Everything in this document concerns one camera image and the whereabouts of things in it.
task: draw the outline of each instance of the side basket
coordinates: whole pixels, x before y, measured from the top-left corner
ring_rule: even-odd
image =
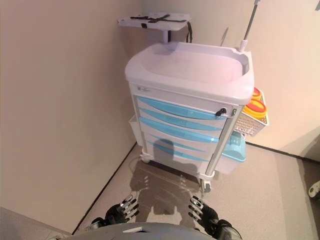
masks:
[[[265,95],[261,92],[261,101],[266,105]],[[235,124],[234,131],[254,137],[264,127],[269,126],[268,113],[266,116],[258,120],[244,112],[242,112]]]

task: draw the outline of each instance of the caster wheel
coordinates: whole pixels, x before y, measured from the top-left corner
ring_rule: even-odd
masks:
[[[150,158],[146,157],[144,154],[140,155],[140,160],[145,164],[148,164],[150,162]]]
[[[150,162],[150,159],[145,159],[141,157],[141,161],[144,162],[145,164],[148,164]]]
[[[317,181],[309,188],[308,194],[311,199],[320,199],[320,181]]]
[[[201,179],[201,189],[203,193],[211,192],[211,182]]]

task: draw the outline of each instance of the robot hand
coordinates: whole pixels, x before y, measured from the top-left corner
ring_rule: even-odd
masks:
[[[196,220],[205,230],[207,234],[217,240],[238,240],[242,239],[240,233],[232,227],[232,225],[223,219],[218,218],[218,214],[211,207],[206,205],[202,200],[193,196],[190,199],[192,205],[189,208],[189,216]]]
[[[91,229],[100,228],[112,224],[123,224],[138,215],[137,208],[139,204],[135,204],[137,199],[132,194],[127,196],[120,204],[113,205],[105,214],[105,218],[97,217],[92,221]]]

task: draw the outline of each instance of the white wall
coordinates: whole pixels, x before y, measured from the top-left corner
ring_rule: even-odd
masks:
[[[1,205],[72,232],[135,139],[140,0],[1,1]]]
[[[319,0],[262,0],[249,34],[270,126],[249,142],[320,160]],[[254,0],[144,0],[145,12],[190,13],[193,42],[238,47]]]

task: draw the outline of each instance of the gray floor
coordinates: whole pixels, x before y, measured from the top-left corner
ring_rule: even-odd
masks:
[[[188,216],[196,195],[220,218],[237,228],[244,240],[319,239],[320,201],[307,188],[320,180],[320,164],[247,146],[246,162],[230,175],[216,174],[212,191],[202,195],[197,181],[183,173],[139,161],[136,146],[93,206],[79,229],[119,203],[130,192],[138,197],[140,214],[133,222],[161,222],[201,227]]]
[[[0,239],[1,240],[49,240],[53,237],[69,236],[53,230],[41,222],[22,216],[13,211],[0,208]]]

